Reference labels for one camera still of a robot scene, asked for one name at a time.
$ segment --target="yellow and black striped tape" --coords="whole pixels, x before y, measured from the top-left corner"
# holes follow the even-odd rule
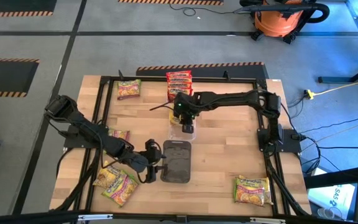
[[[0,58],[0,62],[35,62],[40,63],[39,59],[28,59],[28,58]]]
[[[22,17],[22,16],[51,16],[50,11],[30,11],[30,12],[0,12],[0,17]]]
[[[18,91],[0,91],[0,97],[25,97],[27,93]]]
[[[237,62],[237,63],[211,63],[211,64],[197,64],[197,65],[168,65],[168,66],[149,66],[139,67],[137,70],[161,70],[161,69],[187,69],[187,68],[209,68],[209,67],[231,67],[231,66],[248,66],[248,65],[263,65],[263,62]]]
[[[150,4],[197,4],[209,6],[222,6],[223,1],[220,0],[118,0],[118,2],[125,3],[150,3]]]

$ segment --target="gray carpet floor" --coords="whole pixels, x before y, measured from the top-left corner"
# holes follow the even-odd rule
[[[226,1],[220,11],[238,8],[237,1]],[[0,18],[0,30],[71,31],[80,0],[58,1],[52,17]],[[358,2],[352,2],[355,8]],[[308,32],[357,32],[344,3],[328,2],[331,15],[320,24],[308,24]],[[253,31],[249,15],[217,15],[197,12],[186,17],[167,5],[125,4],[112,0],[88,1],[80,31]],[[25,98],[0,98],[0,215],[5,215],[17,193],[17,186],[29,159],[39,129],[42,112],[60,69],[67,36],[0,37],[1,58],[39,58],[29,94]],[[270,78],[283,80],[288,102],[304,89],[315,92],[337,87],[316,82],[319,76],[348,77],[358,72],[358,37],[297,37],[291,45],[273,38],[254,42],[249,37],[223,36],[104,36],[77,37],[59,94],[78,96],[84,75],[135,75],[137,67],[191,63],[264,62]],[[292,115],[300,109],[290,110]],[[293,120],[300,131],[358,118],[358,86],[334,91],[305,101],[302,113]],[[309,133],[320,139],[355,125],[322,129]],[[321,146],[358,146],[358,128],[338,134]],[[55,184],[55,169],[62,154],[63,138],[49,128],[35,175],[26,198],[24,212],[45,212]],[[358,167],[358,150],[326,149],[322,152],[340,169]],[[316,157],[316,149],[302,158]],[[320,166],[335,170],[322,159]]]

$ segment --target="yellow cable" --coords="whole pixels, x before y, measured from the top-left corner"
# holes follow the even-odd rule
[[[307,148],[309,148],[310,146],[316,144],[317,142],[320,142],[320,141],[322,141],[322,140],[324,140],[324,139],[326,139],[326,138],[329,138],[329,137],[334,136],[334,135],[339,134],[339,133],[343,133],[343,132],[345,132],[345,131],[348,131],[348,130],[353,129],[353,128],[356,128],[356,127],[358,127],[358,125],[355,125],[355,126],[353,126],[353,127],[351,127],[351,128],[347,128],[347,129],[342,130],[342,131],[340,131],[340,132],[337,132],[337,133],[331,134],[331,135],[329,135],[329,136],[326,136],[326,137],[324,137],[324,138],[322,138],[322,139],[319,139],[318,141],[316,141],[316,142],[314,142],[313,144],[310,144],[308,147],[304,148],[304,149],[302,150],[302,152],[305,151],[305,150],[306,150]]]
[[[314,96],[322,95],[322,94],[328,93],[330,91],[338,90],[338,89],[341,89],[341,88],[345,88],[345,87],[352,86],[352,85],[357,85],[357,84],[358,84],[358,82],[357,83],[351,83],[351,84],[340,86],[340,87],[333,88],[333,89],[330,89],[330,90],[322,91],[321,93],[313,93],[313,95]]]

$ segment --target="wooden table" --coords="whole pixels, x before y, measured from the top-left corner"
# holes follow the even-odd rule
[[[98,92],[100,76],[85,76],[78,96],[78,109],[91,119]],[[267,80],[268,90],[285,96],[280,80]],[[245,83],[194,83],[195,91],[215,93],[245,92],[252,89]],[[107,90],[101,103],[99,118]],[[165,82],[142,82],[141,96],[117,100],[117,85],[114,85],[108,115],[108,126],[114,129],[130,130],[129,141],[137,151],[144,150],[144,142],[153,138],[161,145],[168,139],[168,110],[150,108],[166,102]],[[283,112],[279,122],[290,128]],[[187,184],[165,183],[157,174],[157,181],[141,184],[129,201],[119,208],[109,198],[103,197],[104,189],[96,187],[91,211],[110,213],[153,213],[186,215],[239,215],[272,216],[270,205],[258,207],[246,203],[233,202],[233,179],[242,174],[249,178],[266,177],[265,164],[259,151],[257,133],[257,113],[248,106],[223,107],[214,111],[202,112],[196,119],[196,139],[192,144],[191,180]],[[83,162],[84,149],[74,149],[60,165],[50,208],[59,206],[78,181]],[[298,158],[292,153],[281,153],[285,183],[296,201],[310,213],[305,183]],[[118,167],[135,174],[128,166]],[[276,187],[278,211],[283,213],[279,188]],[[85,186],[81,208],[85,207]]]

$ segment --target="vacuum hose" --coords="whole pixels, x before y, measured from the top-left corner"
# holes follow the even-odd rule
[[[323,14],[317,18],[310,18],[307,23],[319,23],[326,20],[329,16],[329,8],[328,6],[320,3],[312,4],[315,10],[321,11]]]
[[[277,11],[277,12],[287,12],[287,13],[296,13],[300,11],[321,11],[323,13],[320,17],[310,18],[307,23],[323,22],[329,16],[328,6],[320,3],[246,6],[234,11],[233,13],[238,13],[241,11],[247,11],[247,12]]]

